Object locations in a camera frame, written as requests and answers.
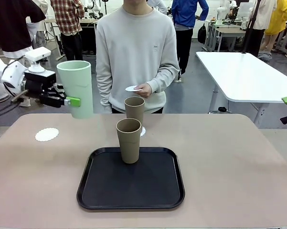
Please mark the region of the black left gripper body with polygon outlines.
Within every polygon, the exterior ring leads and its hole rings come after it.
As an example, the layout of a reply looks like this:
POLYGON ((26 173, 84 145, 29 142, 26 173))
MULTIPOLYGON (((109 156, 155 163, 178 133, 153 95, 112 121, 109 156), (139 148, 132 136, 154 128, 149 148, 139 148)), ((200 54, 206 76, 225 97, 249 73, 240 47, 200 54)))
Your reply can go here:
POLYGON ((42 73, 24 72, 23 89, 31 94, 41 94, 53 87, 56 83, 56 73, 44 71, 42 73))

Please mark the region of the person's left hand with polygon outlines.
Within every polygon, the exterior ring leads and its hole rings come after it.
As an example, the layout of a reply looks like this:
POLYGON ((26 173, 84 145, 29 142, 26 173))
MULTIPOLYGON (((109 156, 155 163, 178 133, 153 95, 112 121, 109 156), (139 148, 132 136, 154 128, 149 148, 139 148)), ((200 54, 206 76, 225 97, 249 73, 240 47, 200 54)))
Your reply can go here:
POLYGON ((149 98, 152 94, 152 88, 148 83, 143 83, 134 88, 135 93, 143 98, 149 98))

